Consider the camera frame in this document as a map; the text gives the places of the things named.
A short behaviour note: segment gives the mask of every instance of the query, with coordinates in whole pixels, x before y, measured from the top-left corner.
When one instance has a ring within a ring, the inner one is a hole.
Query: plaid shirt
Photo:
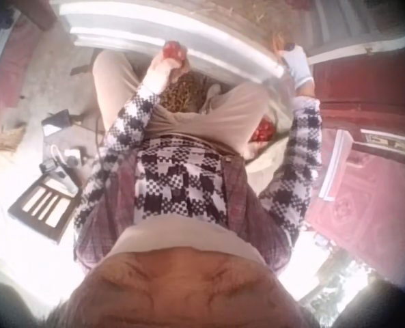
[[[74,212],[75,254],[87,271],[108,254],[127,227],[139,220],[143,206],[140,205],[140,189],[136,188],[140,183],[137,166],[145,166],[143,152],[150,149],[150,144],[162,142],[143,144],[144,129],[157,102],[158,96],[141,85],[119,112],[99,149],[100,157],[93,164],[81,203]],[[217,154],[220,166],[213,165],[221,168],[218,173],[223,175],[227,212],[225,219],[214,221],[252,244],[276,273],[290,259],[298,229],[310,203],[311,187],[321,166],[322,121],[318,100],[297,97],[292,102],[292,110],[294,121],[284,162],[259,197],[247,183],[245,162],[240,156]],[[189,139],[186,142],[192,149],[203,149],[196,141]],[[156,149],[154,153],[158,155],[164,148]],[[197,197],[200,195],[204,195],[201,188]],[[202,200],[202,212],[210,217],[206,210],[210,200],[203,196]],[[154,213],[161,212],[164,212],[164,207]]]

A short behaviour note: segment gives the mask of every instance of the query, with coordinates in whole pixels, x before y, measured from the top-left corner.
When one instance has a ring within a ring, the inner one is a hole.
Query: beige pants
[[[93,67],[94,83],[104,127],[108,130],[140,84],[123,53],[105,50]],[[215,96],[206,114],[170,113],[156,107],[145,137],[176,133],[208,141],[222,150],[242,154],[253,132],[268,111],[269,96],[261,85],[243,83]]]

